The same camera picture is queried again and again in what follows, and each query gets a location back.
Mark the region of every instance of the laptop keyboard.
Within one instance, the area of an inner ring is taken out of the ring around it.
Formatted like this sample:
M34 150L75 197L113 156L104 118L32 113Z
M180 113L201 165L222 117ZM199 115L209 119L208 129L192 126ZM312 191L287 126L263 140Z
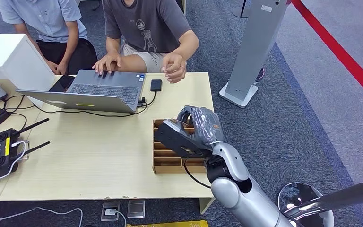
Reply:
M138 87L74 84L70 92L88 95L116 96L124 103L132 105L136 103Z

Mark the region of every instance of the wooden tray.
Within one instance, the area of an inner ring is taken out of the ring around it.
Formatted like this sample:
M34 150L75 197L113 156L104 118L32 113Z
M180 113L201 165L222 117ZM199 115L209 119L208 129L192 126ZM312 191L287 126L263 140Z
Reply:
M154 133L158 130L158 126L164 120L154 120ZM194 127L192 125L185 127L186 132L192 134ZM154 152L152 154L152 169L155 174L184 174L185 158L179 157L169 148L165 147L162 143L154 139ZM204 166L204 159L202 158L189 158L187 161L187 169L191 173L206 173L207 170Z

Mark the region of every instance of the laptop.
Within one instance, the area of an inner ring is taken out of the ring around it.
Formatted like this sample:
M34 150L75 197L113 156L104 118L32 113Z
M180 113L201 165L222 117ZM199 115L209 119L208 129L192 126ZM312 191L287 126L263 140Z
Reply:
M80 70L66 92L16 90L62 109L135 113L145 74Z

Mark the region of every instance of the white box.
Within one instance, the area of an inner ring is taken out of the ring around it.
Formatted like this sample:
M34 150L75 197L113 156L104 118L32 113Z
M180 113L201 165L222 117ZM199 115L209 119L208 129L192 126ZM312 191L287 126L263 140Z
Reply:
M54 74L25 34L0 34L0 79L21 90L48 91ZM41 106L42 102L30 100Z

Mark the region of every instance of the gray t-shirt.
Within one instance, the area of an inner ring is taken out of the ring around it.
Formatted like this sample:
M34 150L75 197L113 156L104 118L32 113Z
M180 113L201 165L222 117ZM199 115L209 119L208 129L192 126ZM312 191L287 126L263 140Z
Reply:
M137 51L170 53L189 23L175 0L103 0L106 36L119 39Z

